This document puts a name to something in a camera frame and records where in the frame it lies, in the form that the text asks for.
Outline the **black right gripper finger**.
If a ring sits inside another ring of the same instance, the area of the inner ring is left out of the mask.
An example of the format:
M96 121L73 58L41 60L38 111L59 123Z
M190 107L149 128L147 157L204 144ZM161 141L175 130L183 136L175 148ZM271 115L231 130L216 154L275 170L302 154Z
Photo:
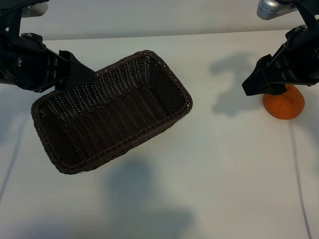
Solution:
M242 88L247 96L261 95L269 92L263 70L272 59L270 54L260 58L251 75L242 83Z
M283 84L270 84L266 87L264 94L278 96L287 91L287 88Z

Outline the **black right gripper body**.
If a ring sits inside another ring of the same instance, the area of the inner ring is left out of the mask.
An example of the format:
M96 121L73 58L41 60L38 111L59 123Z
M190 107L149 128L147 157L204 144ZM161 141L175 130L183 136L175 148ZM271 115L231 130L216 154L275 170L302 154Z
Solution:
M283 43L267 61L266 86L306 85L319 82L319 28L300 25L286 33Z

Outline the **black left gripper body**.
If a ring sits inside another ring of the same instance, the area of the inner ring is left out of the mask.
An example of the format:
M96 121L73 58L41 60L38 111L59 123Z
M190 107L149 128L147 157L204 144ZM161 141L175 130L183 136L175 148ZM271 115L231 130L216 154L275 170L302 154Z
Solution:
M65 59L32 33L0 32L0 82L41 93L65 81Z

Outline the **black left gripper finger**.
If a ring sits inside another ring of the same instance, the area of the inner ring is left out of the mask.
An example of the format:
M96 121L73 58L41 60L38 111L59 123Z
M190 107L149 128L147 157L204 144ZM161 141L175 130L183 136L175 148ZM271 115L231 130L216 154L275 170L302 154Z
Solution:
M58 90L58 91L67 91L67 90L71 90L73 89L75 86L73 85L72 82L69 82L69 81L63 81L63 82L60 82L59 84L57 84L55 86L55 90Z
M83 65L71 52L60 50L59 56L68 62L66 85L95 84L95 71Z

